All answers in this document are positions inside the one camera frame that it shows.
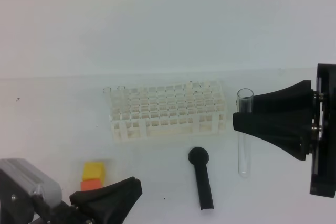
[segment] test tube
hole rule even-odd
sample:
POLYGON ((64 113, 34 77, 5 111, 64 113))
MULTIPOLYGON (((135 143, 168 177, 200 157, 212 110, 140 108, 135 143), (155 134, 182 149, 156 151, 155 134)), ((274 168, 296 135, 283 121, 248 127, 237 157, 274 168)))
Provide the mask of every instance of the test tube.
MULTIPOLYGON (((237 111, 241 113, 252 113, 253 91, 251 89, 240 89, 237 93, 237 111)), ((251 173, 251 142, 247 135, 238 132, 238 172, 241 177, 247 178, 251 173)))

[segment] yellow sponge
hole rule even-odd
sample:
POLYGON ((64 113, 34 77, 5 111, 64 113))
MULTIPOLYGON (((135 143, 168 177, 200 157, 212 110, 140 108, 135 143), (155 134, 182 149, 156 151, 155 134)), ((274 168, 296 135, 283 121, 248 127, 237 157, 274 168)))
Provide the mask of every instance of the yellow sponge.
POLYGON ((82 180, 100 179, 101 184, 105 180, 105 167, 103 163, 86 163, 84 166, 82 180))

